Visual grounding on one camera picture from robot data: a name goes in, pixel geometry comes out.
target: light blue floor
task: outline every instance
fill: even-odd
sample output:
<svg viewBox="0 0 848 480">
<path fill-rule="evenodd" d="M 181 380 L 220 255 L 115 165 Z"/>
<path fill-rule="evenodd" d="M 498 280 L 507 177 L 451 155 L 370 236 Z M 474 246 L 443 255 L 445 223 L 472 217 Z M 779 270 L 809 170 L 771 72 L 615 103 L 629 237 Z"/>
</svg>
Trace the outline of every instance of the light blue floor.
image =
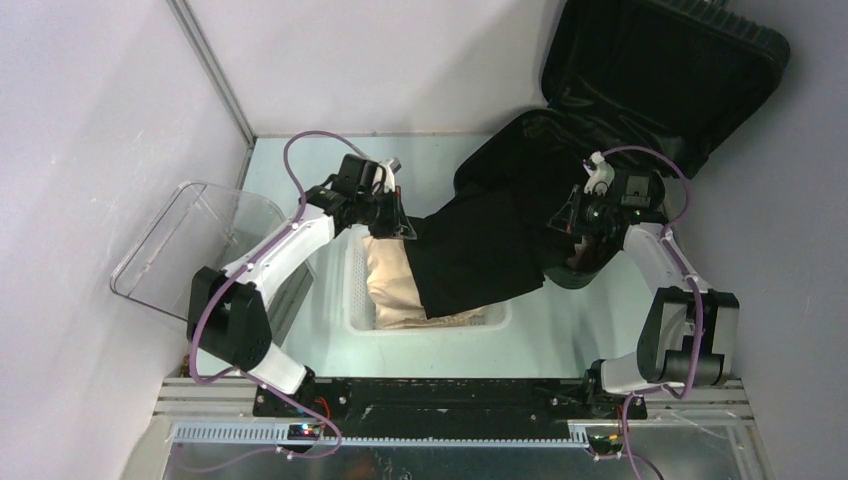
<svg viewBox="0 0 848 480">
<path fill-rule="evenodd" d="M 453 174 L 488 137 L 399 136 L 352 138 L 372 158 L 398 157 L 397 181 L 407 214 L 425 216 L 453 196 Z M 296 190 L 283 168 L 286 139 L 256 145 L 244 189 L 273 200 L 290 215 Z M 292 146 L 295 174 L 305 188 L 338 170 L 348 153 L 341 143 L 305 138 Z M 586 288 L 568 291 L 552 282 L 513 299 L 507 327 L 482 333 L 450 329 L 410 331 L 385 337 L 344 328 L 333 295 L 341 272 L 344 239 L 311 259 L 316 281 L 283 348 L 321 376 L 578 377 L 597 358 L 635 349 L 651 303 L 636 266 L 623 254 Z M 219 365 L 199 362 L 203 373 Z"/>
</svg>

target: white basket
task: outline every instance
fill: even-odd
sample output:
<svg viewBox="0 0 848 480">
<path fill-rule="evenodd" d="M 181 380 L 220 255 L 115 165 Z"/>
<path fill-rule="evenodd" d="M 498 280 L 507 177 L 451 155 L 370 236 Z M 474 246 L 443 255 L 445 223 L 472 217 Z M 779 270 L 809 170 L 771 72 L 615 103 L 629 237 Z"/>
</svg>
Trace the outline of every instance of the white basket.
<svg viewBox="0 0 848 480">
<path fill-rule="evenodd" d="M 344 253 L 344 278 L 342 288 L 342 312 L 344 324 L 357 335 L 426 335 L 427 333 L 485 332 L 499 330 L 507 326 L 512 319 L 512 306 L 509 301 L 490 305 L 485 313 L 474 320 L 473 325 L 462 327 L 426 327 L 394 330 L 375 330 L 377 308 L 368 294 L 368 253 L 363 240 L 368 236 L 368 228 L 354 227 L 347 239 Z"/>
</svg>

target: transparent container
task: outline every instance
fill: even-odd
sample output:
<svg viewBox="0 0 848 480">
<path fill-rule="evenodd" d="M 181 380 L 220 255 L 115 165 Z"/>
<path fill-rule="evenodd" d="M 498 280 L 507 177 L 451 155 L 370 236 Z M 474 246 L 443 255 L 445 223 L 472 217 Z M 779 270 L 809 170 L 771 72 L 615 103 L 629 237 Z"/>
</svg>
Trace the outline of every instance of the transparent container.
<svg viewBox="0 0 848 480">
<path fill-rule="evenodd" d="M 112 273 L 110 287 L 186 320 L 194 274 L 246 254 L 284 220 L 280 208 L 260 195 L 183 183 Z"/>
</svg>

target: clear plastic bin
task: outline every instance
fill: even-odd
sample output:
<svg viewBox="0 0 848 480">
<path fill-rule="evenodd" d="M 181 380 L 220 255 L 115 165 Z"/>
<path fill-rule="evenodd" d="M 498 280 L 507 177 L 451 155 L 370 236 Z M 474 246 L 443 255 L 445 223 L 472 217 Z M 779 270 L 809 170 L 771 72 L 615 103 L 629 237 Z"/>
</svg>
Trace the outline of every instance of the clear plastic bin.
<svg viewBox="0 0 848 480">
<path fill-rule="evenodd" d="M 425 327 L 394 330 L 376 330 L 377 307 L 368 294 L 368 254 L 363 240 L 368 236 L 366 227 L 354 227 L 348 232 L 344 253 L 344 275 L 341 283 L 344 324 L 356 335 L 427 335 L 451 332 L 486 332 L 506 327 L 512 319 L 510 301 L 490 305 L 472 325 L 461 327 Z"/>
<path fill-rule="evenodd" d="M 246 254 L 284 220 L 260 195 L 183 183 L 112 273 L 111 289 L 185 320 L 194 274 Z"/>
</svg>

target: red wire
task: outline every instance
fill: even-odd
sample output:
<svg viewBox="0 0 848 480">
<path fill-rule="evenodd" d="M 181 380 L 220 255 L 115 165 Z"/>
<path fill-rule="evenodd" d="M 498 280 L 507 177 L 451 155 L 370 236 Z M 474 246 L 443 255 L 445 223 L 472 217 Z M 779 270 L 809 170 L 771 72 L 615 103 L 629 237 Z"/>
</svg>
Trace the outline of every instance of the red wire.
<svg viewBox="0 0 848 480">
<path fill-rule="evenodd" d="M 330 413 L 330 404 L 327 403 L 327 400 L 324 397 L 318 397 L 315 399 L 315 403 L 320 403 L 324 406 L 324 410 L 327 412 L 327 420 L 331 418 Z"/>
</svg>

